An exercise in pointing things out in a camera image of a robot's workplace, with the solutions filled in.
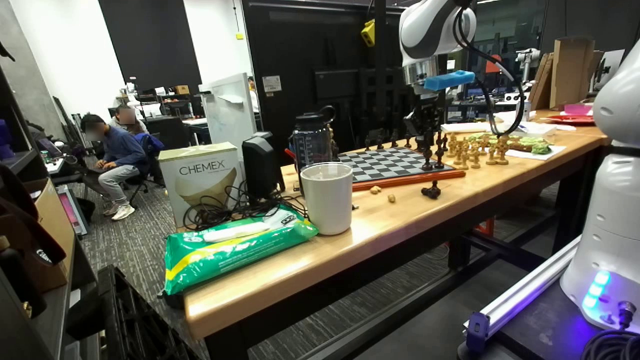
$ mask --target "gray carpet floor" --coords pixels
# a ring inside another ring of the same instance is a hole
[[[73,185],[76,195],[82,196],[84,186]],[[557,186],[545,190],[535,206],[553,206]],[[136,212],[123,221],[112,222],[102,216],[99,196],[89,190],[88,200],[97,209],[92,216],[90,232],[83,237],[82,246],[94,271],[114,264],[127,276],[137,291],[174,327],[180,336],[208,359],[204,344],[194,341],[184,322],[184,313],[168,307],[157,294],[164,286],[164,238],[174,232],[172,212],[164,189],[156,185],[148,193],[140,193],[134,205]],[[499,217],[496,237],[505,238],[522,226],[535,221],[536,214],[526,208],[510,211]],[[252,347],[251,359],[297,359],[316,346],[365,320],[375,312],[402,296],[428,283],[447,271],[447,249],[436,248],[400,266],[347,297],[318,311]]]

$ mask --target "gray pants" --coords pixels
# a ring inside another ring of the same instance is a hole
[[[120,183],[138,174],[140,171],[135,166],[121,165],[102,174],[86,174],[83,177],[83,182],[106,200],[113,201],[118,205],[128,205],[129,201],[122,191]]]

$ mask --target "black table leg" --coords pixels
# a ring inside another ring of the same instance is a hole
[[[449,241],[449,260],[450,269],[459,269],[469,265],[471,258],[471,243],[462,236],[457,236]]]
[[[204,338],[211,360],[249,360],[240,323]]]
[[[553,246],[554,254],[582,232],[595,174],[603,157],[602,149],[585,154],[584,166],[560,181],[556,198],[559,220]]]

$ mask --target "cardboard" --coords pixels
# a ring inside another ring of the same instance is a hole
[[[587,96],[595,42],[588,37],[556,39],[549,107],[561,110]]]
[[[531,110],[549,109],[554,54],[544,54],[531,88]]]
[[[237,190],[228,188],[227,193],[227,186],[239,188],[244,178],[230,142],[161,151],[158,161],[176,227],[192,224],[184,214],[192,208],[194,218],[202,203],[229,209],[236,204]]]
[[[189,87],[187,85],[175,85],[175,93],[178,95],[188,95]]]
[[[47,178],[30,181],[24,186],[29,192],[42,191],[35,201],[38,209],[38,223],[58,242],[67,253],[67,257],[55,266],[42,264],[31,250],[31,235],[28,228],[17,221],[13,215],[0,216],[0,229],[9,240],[11,248],[25,253],[24,265],[29,276],[38,290],[45,292],[67,283],[75,234],[51,180]]]

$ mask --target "shelf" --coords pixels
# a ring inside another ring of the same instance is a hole
[[[15,156],[10,159],[0,160],[0,163],[6,165],[14,174],[18,174],[22,169],[27,166],[31,160],[35,159],[38,155],[38,151],[31,149],[29,151],[19,151],[15,153]]]
[[[76,250],[71,254],[68,281],[59,288],[49,290],[44,294],[47,302],[47,309],[38,317],[31,320],[31,324],[38,331],[42,341],[45,343],[54,360],[61,359],[62,337],[67,324],[67,313],[69,311],[69,294],[71,293],[71,283],[74,272],[74,256]]]

